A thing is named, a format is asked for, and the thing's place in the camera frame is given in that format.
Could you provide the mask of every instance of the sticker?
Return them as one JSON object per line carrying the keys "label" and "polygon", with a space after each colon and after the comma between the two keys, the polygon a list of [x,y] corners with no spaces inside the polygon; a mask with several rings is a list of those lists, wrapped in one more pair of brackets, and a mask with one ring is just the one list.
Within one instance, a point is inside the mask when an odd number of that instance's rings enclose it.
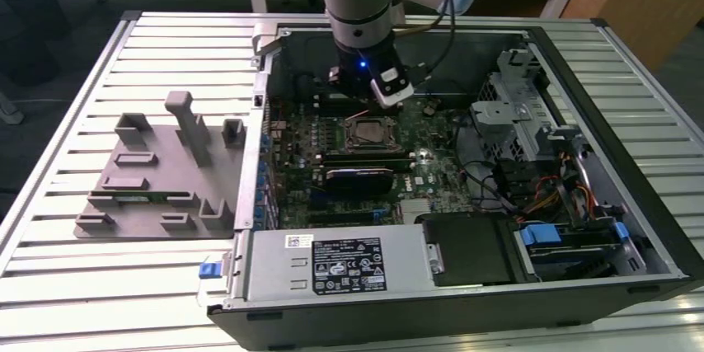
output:
{"label": "sticker", "polygon": [[318,296],[386,290],[379,239],[314,241],[311,278],[313,292]]}
{"label": "sticker", "polygon": [[285,236],[283,247],[310,247],[311,244],[311,234],[298,234],[298,235],[286,235]]}

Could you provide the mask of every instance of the blue tab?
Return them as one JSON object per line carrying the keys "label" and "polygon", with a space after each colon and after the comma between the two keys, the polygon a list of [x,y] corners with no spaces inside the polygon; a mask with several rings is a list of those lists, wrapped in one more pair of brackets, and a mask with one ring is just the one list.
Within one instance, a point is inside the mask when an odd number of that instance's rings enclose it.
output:
{"label": "blue tab", "polygon": [[559,243],[559,233],[551,224],[530,224],[519,230],[519,237],[526,246],[539,243]]}
{"label": "blue tab", "polygon": [[530,230],[527,228],[519,230],[519,238],[523,240],[523,245],[526,246],[535,243],[535,238],[531,237]]}
{"label": "blue tab", "polygon": [[622,224],[621,222],[615,222],[615,224],[613,224],[613,228],[615,229],[615,234],[618,234],[619,240],[625,241],[630,236],[630,234],[627,233],[627,228],[625,228],[625,224]]}
{"label": "blue tab", "polygon": [[551,224],[531,224],[525,228],[530,230],[535,243],[559,243],[562,241],[557,233],[557,227]]}
{"label": "blue tab", "polygon": [[197,277],[199,279],[222,278],[222,262],[218,261],[217,263],[199,263],[199,268],[197,272]]}

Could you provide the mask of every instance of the motherboard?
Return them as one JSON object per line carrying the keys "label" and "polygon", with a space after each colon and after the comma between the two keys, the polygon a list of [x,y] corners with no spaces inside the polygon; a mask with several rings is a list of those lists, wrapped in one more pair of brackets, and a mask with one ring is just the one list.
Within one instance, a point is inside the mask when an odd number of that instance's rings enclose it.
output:
{"label": "motherboard", "polygon": [[278,227],[402,224],[470,211],[451,142],[458,111],[423,96],[394,114],[345,115],[326,99],[273,101]]}

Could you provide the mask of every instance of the white label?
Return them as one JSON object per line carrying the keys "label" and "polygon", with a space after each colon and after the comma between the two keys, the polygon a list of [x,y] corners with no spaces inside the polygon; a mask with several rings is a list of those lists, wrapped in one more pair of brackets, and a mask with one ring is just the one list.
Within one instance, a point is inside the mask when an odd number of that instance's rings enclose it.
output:
{"label": "white label", "polygon": [[285,239],[285,248],[311,246],[311,234],[286,235]]}
{"label": "white label", "polygon": [[379,284],[383,282],[383,276],[382,275],[378,275],[378,276],[362,276],[361,277],[361,282],[363,284]]}

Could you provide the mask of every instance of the red wire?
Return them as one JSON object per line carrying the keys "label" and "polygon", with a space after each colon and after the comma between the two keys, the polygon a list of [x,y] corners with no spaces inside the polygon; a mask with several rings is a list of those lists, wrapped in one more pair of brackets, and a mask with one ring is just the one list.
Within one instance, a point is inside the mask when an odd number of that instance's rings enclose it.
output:
{"label": "red wire", "polygon": [[539,181],[537,182],[535,184],[535,196],[533,197],[534,200],[537,200],[537,198],[539,197],[539,186],[542,185],[542,183],[545,181],[549,181],[550,179],[555,179],[557,176],[555,175],[551,175],[551,176],[545,176],[545,177],[541,177],[539,178]]}

